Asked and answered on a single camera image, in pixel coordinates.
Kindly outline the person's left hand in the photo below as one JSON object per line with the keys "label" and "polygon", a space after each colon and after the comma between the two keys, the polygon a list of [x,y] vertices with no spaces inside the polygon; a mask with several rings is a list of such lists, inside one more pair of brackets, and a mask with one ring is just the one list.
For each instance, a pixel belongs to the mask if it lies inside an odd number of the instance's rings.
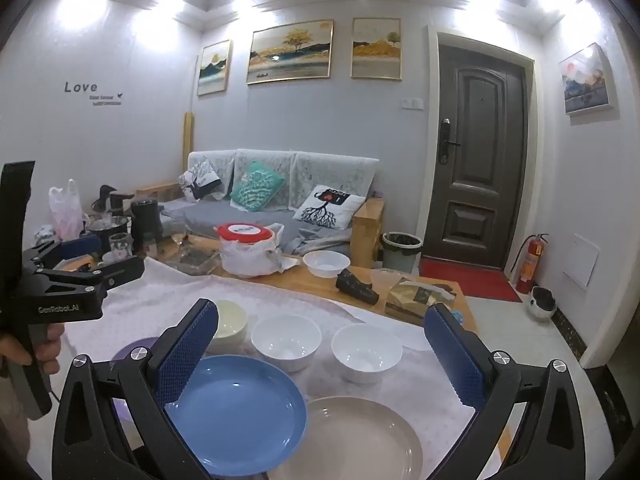
{"label": "person's left hand", "polygon": [[[50,324],[47,327],[46,338],[34,348],[34,356],[47,375],[55,375],[60,370],[58,356],[61,352],[61,338],[64,332],[63,324]],[[2,358],[7,358],[18,365],[27,366],[32,362],[32,355],[11,335],[1,336],[0,350]]]}

